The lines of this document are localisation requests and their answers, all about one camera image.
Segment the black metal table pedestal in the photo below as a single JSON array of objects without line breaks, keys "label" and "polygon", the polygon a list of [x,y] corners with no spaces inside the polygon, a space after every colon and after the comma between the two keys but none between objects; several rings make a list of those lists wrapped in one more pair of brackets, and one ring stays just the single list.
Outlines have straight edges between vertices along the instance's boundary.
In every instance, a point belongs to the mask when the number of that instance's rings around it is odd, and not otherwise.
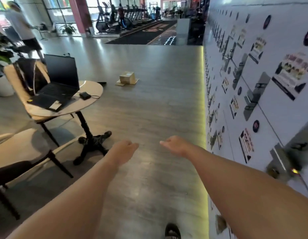
[{"label": "black metal table pedestal", "polygon": [[78,156],[73,161],[74,165],[79,165],[83,162],[88,152],[99,150],[103,155],[105,155],[108,152],[108,150],[103,147],[102,143],[105,141],[105,139],[109,138],[112,135],[112,132],[107,131],[103,135],[93,136],[92,133],[90,132],[90,129],[88,128],[88,125],[82,113],[76,112],[76,115],[79,117],[81,126],[86,134],[86,138],[85,137],[79,138],[79,143],[84,144],[81,155]]}]

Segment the locker wall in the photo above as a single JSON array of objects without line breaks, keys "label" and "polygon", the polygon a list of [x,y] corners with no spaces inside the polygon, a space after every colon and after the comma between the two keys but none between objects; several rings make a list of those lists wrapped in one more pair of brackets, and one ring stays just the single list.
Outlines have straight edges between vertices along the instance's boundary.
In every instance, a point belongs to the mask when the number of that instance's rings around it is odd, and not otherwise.
[{"label": "locker wall", "polygon": [[[308,197],[308,0],[210,0],[204,54],[207,149],[263,172],[292,153]],[[209,238],[236,239],[208,205]]]}]

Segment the backpack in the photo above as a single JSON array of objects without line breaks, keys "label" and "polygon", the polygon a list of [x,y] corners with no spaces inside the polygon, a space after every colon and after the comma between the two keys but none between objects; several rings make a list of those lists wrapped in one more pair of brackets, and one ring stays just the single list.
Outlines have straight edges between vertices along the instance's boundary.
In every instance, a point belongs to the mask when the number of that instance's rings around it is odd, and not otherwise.
[{"label": "backpack", "polygon": [[36,59],[18,59],[13,63],[23,88],[30,96],[36,95],[48,84],[43,74],[43,72],[46,74],[46,71],[42,66],[38,66],[38,62]]}]

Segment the black shorts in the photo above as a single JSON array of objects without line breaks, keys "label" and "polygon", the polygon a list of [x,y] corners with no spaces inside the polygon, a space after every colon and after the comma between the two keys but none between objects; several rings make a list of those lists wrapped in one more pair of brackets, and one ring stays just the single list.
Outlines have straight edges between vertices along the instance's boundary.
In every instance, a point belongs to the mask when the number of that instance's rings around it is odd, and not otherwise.
[{"label": "black shorts", "polygon": [[36,38],[30,40],[22,40],[25,46],[28,46],[31,50],[42,50],[39,42]]}]

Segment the black gym mat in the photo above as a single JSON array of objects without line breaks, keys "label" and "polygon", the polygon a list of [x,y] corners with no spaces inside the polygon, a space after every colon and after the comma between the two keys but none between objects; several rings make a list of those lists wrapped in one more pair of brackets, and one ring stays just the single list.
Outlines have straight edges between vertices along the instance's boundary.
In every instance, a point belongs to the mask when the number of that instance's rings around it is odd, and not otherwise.
[{"label": "black gym mat", "polygon": [[107,42],[107,44],[148,44],[158,35],[172,27],[176,21],[162,21],[156,25],[144,28],[126,36]]}]

